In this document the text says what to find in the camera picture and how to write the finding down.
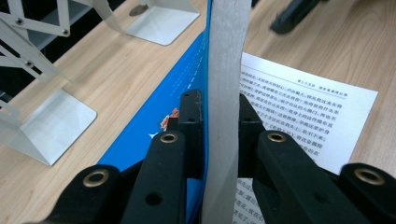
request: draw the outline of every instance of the wooden table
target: wooden table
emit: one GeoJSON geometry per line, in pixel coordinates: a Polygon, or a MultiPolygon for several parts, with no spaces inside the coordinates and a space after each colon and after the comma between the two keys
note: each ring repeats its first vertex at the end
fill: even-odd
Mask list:
{"type": "MultiPolygon", "coordinates": [[[[332,0],[317,7],[289,35],[270,33],[271,21],[289,2],[260,1],[251,14],[245,52],[379,91],[351,161],[369,163],[396,176],[396,2],[332,0]]],[[[205,29],[206,2],[193,3],[202,16],[172,45],[120,35],[101,23],[56,62],[71,81],[62,77],[48,83],[35,81],[12,101],[26,119],[52,92],[63,88],[98,116],[52,167],[0,146],[0,223],[43,219],[70,180],[96,164],[205,29]]],[[[135,0],[127,1],[116,10],[122,27],[135,20],[128,15],[136,5],[135,0]]]]}

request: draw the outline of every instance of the book page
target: book page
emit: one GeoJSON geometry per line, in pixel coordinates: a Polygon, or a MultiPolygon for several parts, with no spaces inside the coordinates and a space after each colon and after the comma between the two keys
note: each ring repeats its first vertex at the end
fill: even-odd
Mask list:
{"type": "MultiPolygon", "coordinates": [[[[321,168],[348,163],[376,91],[347,85],[244,53],[240,91],[267,130],[291,135],[321,168]]],[[[238,179],[233,223],[263,223],[251,179],[238,179]]]]}

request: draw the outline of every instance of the wooden desk surface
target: wooden desk surface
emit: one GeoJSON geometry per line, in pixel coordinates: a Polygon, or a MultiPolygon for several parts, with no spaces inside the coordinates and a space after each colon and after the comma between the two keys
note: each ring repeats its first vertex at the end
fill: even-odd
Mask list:
{"type": "MultiPolygon", "coordinates": [[[[25,119],[51,92],[63,88],[98,117],[52,167],[0,146],[0,223],[43,219],[70,180],[101,158],[204,30],[206,2],[193,2],[202,16],[172,45],[119,35],[101,23],[56,63],[72,81],[61,77],[45,84],[35,81],[13,100],[25,119]]],[[[396,176],[396,2],[332,0],[317,7],[291,34],[274,35],[268,27],[288,2],[260,1],[251,14],[245,52],[379,91],[351,161],[396,176]]],[[[128,14],[136,5],[127,1],[117,9],[122,27],[135,20],[128,14]]]]}

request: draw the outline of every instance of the black object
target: black object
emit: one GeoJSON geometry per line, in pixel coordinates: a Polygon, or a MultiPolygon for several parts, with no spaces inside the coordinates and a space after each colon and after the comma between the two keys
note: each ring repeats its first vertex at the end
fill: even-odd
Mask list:
{"type": "MultiPolygon", "coordinates": [[[[41,223],[185,223],[185,180],[203,169],[191,161],[203,161],[202,146],[189,144],[202,143],[201,94],[181,98],[179,119],[153,138],[144,161],[122,173],[80,172],[41,223]]],[[[289,135],[265,131],[242,94],[240,105],[238,176],[253,178],[267,224],[396,223],[396,179],[361,163],[329,175],[289,135]]]]}
{"type": "Polygon", "coordinates": [[[287,34],[320,2],[327,0],[292,0],[276,17],[270,28],[279,35],[287,34]]]}

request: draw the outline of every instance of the document page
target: document page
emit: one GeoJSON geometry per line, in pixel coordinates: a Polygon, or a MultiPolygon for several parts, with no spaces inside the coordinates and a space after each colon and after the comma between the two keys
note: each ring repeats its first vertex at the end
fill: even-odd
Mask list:
{"type": "MultiPolygon", "coordinates": [[[[266,130],[291,135],[320,167],[339,174],[348,163],[376,91],[317,77],[244,53],[240,91],[266,130]]],[[[251,179],[238,179],[233,223],[263,223],[251,179]]]]}

